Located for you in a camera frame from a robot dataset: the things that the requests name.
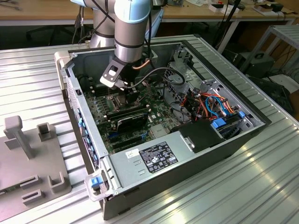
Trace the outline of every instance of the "wooden desk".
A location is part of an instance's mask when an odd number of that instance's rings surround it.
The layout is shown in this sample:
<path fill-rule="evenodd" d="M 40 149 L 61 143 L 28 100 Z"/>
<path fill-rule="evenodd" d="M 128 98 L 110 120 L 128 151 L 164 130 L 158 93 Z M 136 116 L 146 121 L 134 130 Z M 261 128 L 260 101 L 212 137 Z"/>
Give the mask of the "wooden desk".
<path fill-rule="evenodd" d="M 234 14 L 231 21 L 283 21 L 294 20 L 297 15 L 290 14 L 284 17 L 283 15 L 264 16 L 252 7 L 253 5 L 246 5 L 246 8 L 239 13 Z M 165 6 L 162 22 L 202 22 L 202 21 L 221 21 L 223 13 L 214 13 L 208 5 L 198 7 L 187 1 L 184 2 L 183 7 Z"/>
<path fill-rule="evenodd" d="M 17 0 L 22 11 L 0 6 L 0 26 L 74 24 L 79 5 L 70 0 Z M 85 24 L 93 24 L 93 11 L 84 9 Z"/>

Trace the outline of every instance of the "gray plastic block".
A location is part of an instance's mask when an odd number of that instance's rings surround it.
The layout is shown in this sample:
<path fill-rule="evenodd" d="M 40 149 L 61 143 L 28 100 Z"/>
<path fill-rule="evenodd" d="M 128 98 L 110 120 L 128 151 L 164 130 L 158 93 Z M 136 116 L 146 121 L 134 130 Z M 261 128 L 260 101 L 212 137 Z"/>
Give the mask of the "gray plastic block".
<path fill-rule="evenodd" d="M 37 185 L 41 182 L 41 179 L 38 177 L 38 175 L 31 176 L 27 178 L 26 180 L 20 181 L 20 187 L 22 189 L 30 188 L 34 185 Z"/>
<path fill-rule="evenodd" d="M 23 122 L 20 116 L 12 116 L 4 119 L 5 129 L 8 132 L 17 132 L 23 128 Z"/>
<path fill-rule="evenodd" d="M 4 141 L 4 143 L 8 147 L 9 150 L 20 147 L 20 144 L 16 138 Z"/>
<path fill-rule="evenodd" d="M 20 119 L 17 119 L 14 125 L 21 128 Z M 41 141 L 38 134 L 46 134 L 43 127 L 39 130 L 35 128 L 22 132 L 35 155 L 30 160 L 27 159 L 21 146 L 9 150 L 6 144 L 9 142 L 8 137 L 0 138 L 0 222 L 71 191 L 55 127 L 48 125 L 52 138 Z M 51 185 L 48 176 L 53 178 Z M 32 192 L 39 189 L 40 194 L 37 192 L 32 195 Z"/>
<path fill-rule="evenodd" d="M 65 189 L 65 187 L 67 187 L 67 182 L 64 179 L 64 176 L 61 172 L 59 172 L 59 180 L 52 180 L 52 178 L 50 176 L 48 176 L 48 183 L 49 186 L 52 190 L 52 193 L 58 193 L 59 191 L 62 191 Z"/>
<path fill-rule="evenodd" d="M 13 139 L 14 138 L 14 134 L 8 132 L 7 130 L 4 130 L 4 134 L 6 135 L 6 137 L 8 139 Z"/>
<path fill-rule="evenodd" d="M 53 133 L 50 130 L 49 123 L 43 123 L 37 125 L 36 127 L 38 130 L 38 136 L 41 139 L 41 141 L 46 141 L 53 137 Z"/>
<path fill-rule="evenodd" d="M 15 138 L 18 140 L 20 146 L 24 150 L 24 153 L 26 154 L 27 158 L 30 160 L 34 158 L 33 150 L 28 143 L 28 140 L 26 139 L 23 131 L 21 130 L 23 128 L 22 119 L 20 116 L 12 116 L 9 118 L 4 119 L 5 123 L 5 132 L 8 132 L 10 134 L 13 134 Z"/>
<path fill-rule="evenodd" d="M 29 205 L 33 202 L 37 202 L 44 197 L 43 192 L 40 189 L 32 191 L 28 194 L 22 195 L 22 202 L 24 205 Z"/>

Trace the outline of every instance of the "silver slotted platform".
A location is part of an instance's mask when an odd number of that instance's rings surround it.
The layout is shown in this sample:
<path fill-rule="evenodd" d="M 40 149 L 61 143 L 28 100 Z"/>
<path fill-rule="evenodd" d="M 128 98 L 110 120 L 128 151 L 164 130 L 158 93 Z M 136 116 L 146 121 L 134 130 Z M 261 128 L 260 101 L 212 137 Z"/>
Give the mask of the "silver slotted platform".
<path fill-rule="evenodd" d="M 3 223 L 299 223 L 299 123 L 204 40 L 189 35 L 153 41 L 181 39 L 204 55 L 272 124 L 232 157 L 104 222 L 99 204 L 88 199 L 83 185 L 86 170 L 53 60 L 56 51 L 86 46 L 0 51 L 1 130 L 3 118 L 11 114 L 21 115 L 26 129 L 37 123 L 54 124 L 73 187 L 69 194 Z M 194 66 L 209 78 L 199 63 Z"/>
<path fill-rule="evenodd" d="M 271 34 L 274 34 L 276 38 L 266 50 L 267 54 L 271 54 L 279 40 L 282 40 L 294 47 L 295 49 L 299 50 L 299 26 L 269 26 L 264 35 L 261 37 L 259 42 L 256 44 L 254 49 L 249 54 L 246 61 L 243 63 L 242 67 L 240 68 L 240 71 L 244 72 L 246 70 L 253 57 L 257 54 L 258 50 L 261 49 L 261 47 L 268 40 L 268 37 Z M 293 62 L 290 68 L 294 68 L 294 66 L 297 64 L 299 64 L 299 58 Z"/>

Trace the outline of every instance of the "gray plastic peg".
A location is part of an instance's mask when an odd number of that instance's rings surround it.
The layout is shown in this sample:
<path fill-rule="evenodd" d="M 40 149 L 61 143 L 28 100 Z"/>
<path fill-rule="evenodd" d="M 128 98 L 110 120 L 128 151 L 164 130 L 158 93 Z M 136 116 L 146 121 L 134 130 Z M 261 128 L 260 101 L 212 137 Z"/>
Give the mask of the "gray plastic peg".
<path fill-rule="evenodd" d="M 23 128 L 23 123 L 22 123 L 22 119 L 20 118 L 20 116 L 13 116 L 13 117 L 5 118 L 4 123 L 5 123 L 4 133 L 6 134 L 6 136 L 11 137 L 11 135 L 13 134 L 15 136 L 15 139 L 19 142 L 20 146 L 24 150 L 28 159 L 30 160 L 30 159 L 34 158 L 32 148 L 31 148 L 28 140 L 26 139 L 26 136 L 24 135 L 23 131 L 21 130 Z M 6 142 L 6 145 L 8 146 L 9 142 L 15 141 L 15 139 L 12 138 L 12 139 L 8 140 Z"/>

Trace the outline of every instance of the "black label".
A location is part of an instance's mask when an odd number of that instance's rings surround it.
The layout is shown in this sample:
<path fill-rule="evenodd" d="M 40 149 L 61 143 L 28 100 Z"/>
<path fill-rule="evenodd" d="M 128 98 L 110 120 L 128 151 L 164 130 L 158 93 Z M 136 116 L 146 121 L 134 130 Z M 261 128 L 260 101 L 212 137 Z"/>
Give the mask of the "black label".
<path fill-rule="evenodd" d="M 139 151 L 139 154 L 152 174 L 178 162 L 166 141 Z"/>

